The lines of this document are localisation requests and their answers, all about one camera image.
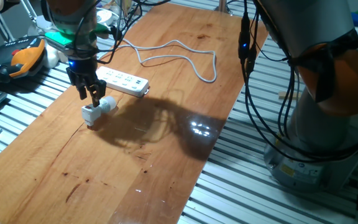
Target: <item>white cable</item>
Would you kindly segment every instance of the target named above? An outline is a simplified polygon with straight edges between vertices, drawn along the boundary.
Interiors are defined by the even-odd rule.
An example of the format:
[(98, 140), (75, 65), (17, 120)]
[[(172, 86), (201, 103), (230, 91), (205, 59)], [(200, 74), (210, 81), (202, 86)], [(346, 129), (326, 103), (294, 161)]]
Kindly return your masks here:
[[(199, 79), (201, 79), (202, 81), (206, 82), (206, 83), (213, 83), (215, 82), (216, 78), (217, 78), (217, 74), (216, 74), (216, 53), (215, 51), (213, 50), (210, 50), (210, 51), (201, 51), (201, 50), (194, 50), (194, 49), (191, 49), (189, 47), (187, 47), (185, 44), (181, 43), (179, 40), (171, 40), (169, 41), (168, 43), (164, 44), (164, 45), (161, 45), (161, 46), (158, 46), (158, 47), (138, 47), (138, 46), (135, 46), (133, 45), (131, 42), (129, 42), (128, 40), (124, 39), (123, 41), (127, 42), (128, 45), (121, 45), (119, 46), (118, 48), (121, 48), (121, 47), (132, 47), (135, 51), (136, 51), (136, 54), (137, 54), (137, 58), (139, 59), (139, 62), (143, 65), (144, 62), (148, 61), (148, 60), (152, 60), (152, 59), (156, 59), (156, 58), (164, 58), (164, 57), (178, 57), (178, 58), (184, 58), (186, 59), (187, 61), (190, 62), (191, 66), (193, 67), (197, 77)], [(139, 54), (139, 51), (138, 49), (140, 50), (155, 50), (155, 49), (161, 49), (163, 47), (166, 47), (167, 45), (173, 43), (173, 42), (177, 42), (179, 43), (180, 45), (182, 45), (184, 48), (186, 48), (187, 50), (191, 51), (191, 52), (194, 52), (194, 53), (200, 53), (200, 54), (213, 54), (213, 69), (214, 69), (214, 78), (212, 80), (207, 80), (205, 78), (203, 78), (201, 75), (199, 75), (199, 73), (197, 72), (197, 69), (196, 69), (196, 66), (194, 65), (194, 63), (190, 60), (190, 58), (186, 57), (186, 56), (183, 56), (183, 55), (161, 55), (161, 56), (154, 56), (154, 57), (150, 57), (150, 58), (147, 58), (145, 60), (142, 60), (140, 58), (140, 54)]]

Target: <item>wooden table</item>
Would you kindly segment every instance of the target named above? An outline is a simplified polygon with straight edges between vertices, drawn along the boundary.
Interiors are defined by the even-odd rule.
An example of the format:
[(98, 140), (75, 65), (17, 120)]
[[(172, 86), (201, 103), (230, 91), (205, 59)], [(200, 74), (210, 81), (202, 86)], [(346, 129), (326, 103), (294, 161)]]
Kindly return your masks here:
[[(215, 50), (218, 79), (202, 82), (186, 60), (143, 67), (132, 49), (109, 65), (150, 81), (138, 99), (107, 90), (119, 109), (86, 128), (70, 87), (0, 154), (0, 223), (176, 223), (244, 84), (237, 38), (241, 18), (173, 4), (153, 8), (127, 34), (139, 46), (178, 39)], [(267, 38), (261, 25), (259, 45)], [(212, 78), (212, 56), (180, 47)]]

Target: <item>cable connector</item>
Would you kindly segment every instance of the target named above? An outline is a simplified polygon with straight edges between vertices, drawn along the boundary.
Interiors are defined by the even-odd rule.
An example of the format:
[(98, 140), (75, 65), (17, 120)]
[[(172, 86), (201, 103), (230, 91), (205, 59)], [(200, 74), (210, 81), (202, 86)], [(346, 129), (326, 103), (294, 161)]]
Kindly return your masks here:
[(239, 59), (241, 64), (246, 62), (249, 54), (250, 47), (250, 33), (249, 33), (249, 18), (248, 13), (245, 11), (241, 19), (241, 31), (239, 36)]
[(245, 63), (249, 55), (249, 32), (240, 32), (239, 36), (239, 59), (241, 63)]
[(249, 50), (249, 54), (248, 54), (248, 60), (247, 60), (247, 66), (246, 66), (247, 75), (251, 74), (251, 72), (254, 71), (256, 54), (257, 54), (256, 47), (253, 45), (251, 47), (251, 49)]

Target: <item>white power strip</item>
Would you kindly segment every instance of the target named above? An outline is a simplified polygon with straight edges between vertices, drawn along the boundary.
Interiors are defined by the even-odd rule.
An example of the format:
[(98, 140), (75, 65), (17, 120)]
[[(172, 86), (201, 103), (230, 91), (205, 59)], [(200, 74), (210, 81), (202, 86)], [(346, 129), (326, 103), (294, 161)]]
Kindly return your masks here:
[(100, 80), (106, 81), (107, 87), (113, 90), (137, 97), (143, 97), (149, 91), (149, 81), (144, 78), (107, 67), (100, 67), (96, 74)]

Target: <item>white plug adapter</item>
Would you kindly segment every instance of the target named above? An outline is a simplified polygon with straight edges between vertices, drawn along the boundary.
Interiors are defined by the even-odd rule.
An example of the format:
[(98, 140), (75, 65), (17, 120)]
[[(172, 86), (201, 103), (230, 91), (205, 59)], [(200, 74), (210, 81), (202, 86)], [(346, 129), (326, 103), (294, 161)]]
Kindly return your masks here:
[(100, 104), (97, 107), (93, 107), (92, 104), (82, 107), (82, 118), (84, 118), (86, 125), (92, 127), (94, 121), (96, 121), (102, 113), (108, 113), (112, 111), (117, 103), (111, 96), (100, 99)]

